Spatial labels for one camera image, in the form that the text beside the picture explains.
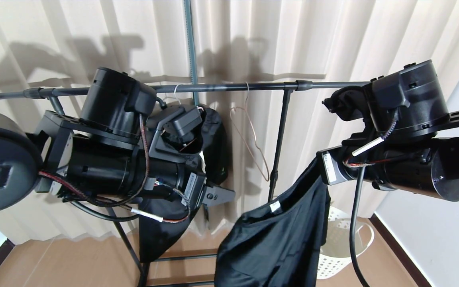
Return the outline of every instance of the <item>cylindrical black motor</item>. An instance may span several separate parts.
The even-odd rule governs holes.
[[[150,178],[176,188],[184,185],[184,165],[150,159]],[[84,136],[73,136],[72,156],[66,177],[93,196],[126,197],[139,189],[146,171],[142,149],[131,151],[95,142]],[[168,198],[171,189],[149,189],[141,192],[147,198]]]
[[[153,111],[156,98],[153,88],[126,73],[99,67],[82,106],[80,120],[102,131],[136,138],[139,135],[138,114],[147,118]],[[103,137],[94,137],[93,140],[111,144]]]
[[[402,71],[373,80],[363,89],[377,131],[387,131],[395,109],[399,109],[399,122],[389,142],[410,142],[413,137],[432,133],[428,128],[449,120],[431,60],[407,65]]]
[[[381,158],[405,157],[373,165],[366,180],[389,189],[403,189],[448,201],[459,201],[459,138],[432,138],[386,149]]]

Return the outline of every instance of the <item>white plastic basket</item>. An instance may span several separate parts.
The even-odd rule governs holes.
[[[321,247],[317,279],[330,278],[352,262],[349,244],[350,215],[336,207],[330,207],[328,220],[327,241]],[[371,239],[366,245],[363,245],[359,235],[363,226],[371,231]],[[375,232],[369,224],[362,222],[356,223],[355,230],[355,252],[360,256],[373,243]]]

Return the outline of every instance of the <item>curtain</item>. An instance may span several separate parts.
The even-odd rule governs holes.
[[[258,81],[368,81],[432,59],[448,98],[459,80],[459,1],[193,0],[192,16],[200,83]],[[148,84],[186,84],[190,68],[181,0],[0,0],[0,92],[29,87],[82,87],[97,67],[126,71]],[[359,120],[343,122],[321,101],[334,89],[292,94],[275,195],[286,190],[321,149],[339,145]],[[172,94],[162,94],[167,102]],[[178,93],[179,98],[192,95]],[[232,203],[210,208],[217,231],[242,212],[267,201],[266,170],[239,110],[246,91],[201,93],[201,102],[224,118],[233,168],[224,185]],[[79,116],[84,96],[61,97],[65,112]],[[257,145],[271,169],[279,128],[282,91],[253,91],[248,113]],[[34,131],[47,100],[0,100],[0,112]],[[254,163],[237,129],[251,147]],[[351,211],[355,182],[330,187],[333,205]],[[371,216],[386,193],[366,184],[360,216]],[[135,222],[124,224],[126,231]],[[54,236],[77,238],[117,234],[110,222],[83,214],[52,195],[31,193],[0,211],[0,230],[19,244]]]

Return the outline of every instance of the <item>floor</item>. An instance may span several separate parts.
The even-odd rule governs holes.
[[[217,250],[228,231],[199,238],[186,234],[166,253],[192,255]],[[370,234],[364,234],[368,240]],[[137,236],[131,236],[134,243]],[[414,287],[403,265],[377,234],[371,247],[359,256],[361,270],[371,286]],[[148,285],[212,280],[215,258],[152,263]],[[0,287],[134,287],[138,271],[120,238],[31,240],[16,246],[0,267]],[[317,287],[360,286],[349,265],[337,275],[318,280]]]

